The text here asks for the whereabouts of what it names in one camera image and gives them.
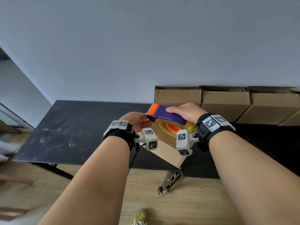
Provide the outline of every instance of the wooden floor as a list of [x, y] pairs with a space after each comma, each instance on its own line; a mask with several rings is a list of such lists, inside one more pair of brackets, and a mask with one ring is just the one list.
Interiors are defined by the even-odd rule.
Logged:
[[[80, 166], [59, 165], [76, 174]], [[35, 225], [64, 191], [69, 181], [25, 162], [0, 164], [0, 173], [35, 180], [31, 187], [21, 184], [0, 185], [0, 205], [29, 209], [9, 225]], [[127, 178], [120, 225], [133, 224], [135, 214], [146, 208], [149, 225], [167, 224], [242, 224], [222, 182], [214, 179], [186, 178], [173, 191], [160, 197], [156, 188], [166, 171], [130, 170]]]

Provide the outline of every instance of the hand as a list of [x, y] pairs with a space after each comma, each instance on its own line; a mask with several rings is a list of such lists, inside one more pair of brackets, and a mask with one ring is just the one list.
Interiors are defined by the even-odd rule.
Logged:
[[200, 107], [198, 107], [197, 105], [195, 105], [195, 104], [193, 104], [191, 102], [183, 104], [183, 105], [181, 105], [179, 107], [176, 107], [176, 106], [168, 107], [166, 109], [166, 111], [169, 112], [169, 113], [179, 114], [185, 120], [191, 121], [191, 122], [193, 122], [195, 124], [197, 123], [198, 118], [201, 115], [207, 113], [205, 110], [201, 109]]
[[120, 120], [128, 121], [129, 124], [133, 125], [136, 133], [141, 132], [143, 128], [149, 128], [152, 125], [152, 122], [146, 115], [140, 112], [129, 112], [120, 118]]

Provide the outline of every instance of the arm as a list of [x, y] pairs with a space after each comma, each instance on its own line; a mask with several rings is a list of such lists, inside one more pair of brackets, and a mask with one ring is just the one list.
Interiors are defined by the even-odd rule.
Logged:
[[[145, 114], [121, 118], [138, 133], [150, 127]], [[117, 136], [107, 137], [80, 168], [39, 225], [118, 224], [125, 191], [129, 146]]]
[[[167, 111], [194, 123], [207, 113], [192, 103]], [[209, 149], [246, 224], [300, 224], [298, 176], [230, 131], [213, 136]]]

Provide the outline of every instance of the shoe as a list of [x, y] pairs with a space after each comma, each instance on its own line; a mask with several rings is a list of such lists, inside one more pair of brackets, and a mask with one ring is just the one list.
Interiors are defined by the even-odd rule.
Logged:
[[148, 212], [146, 209], [141, 209], [135, 216], [133, 225], [147, 225], [148, 224]]

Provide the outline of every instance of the roll of packing tape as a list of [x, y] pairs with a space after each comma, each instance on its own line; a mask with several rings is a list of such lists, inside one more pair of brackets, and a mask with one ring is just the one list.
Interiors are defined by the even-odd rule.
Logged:
[[187, 121], [185, 125], [181, 125], [174, 121], [159, 119], [158, 120], [158, 126], [167, 134], [170, 136], [173, 136], [176, 138], [177, 132], [182, 129], [186, 129], [189, 131], [190, 134], [194, 132], [195, 125], [193, 122]]

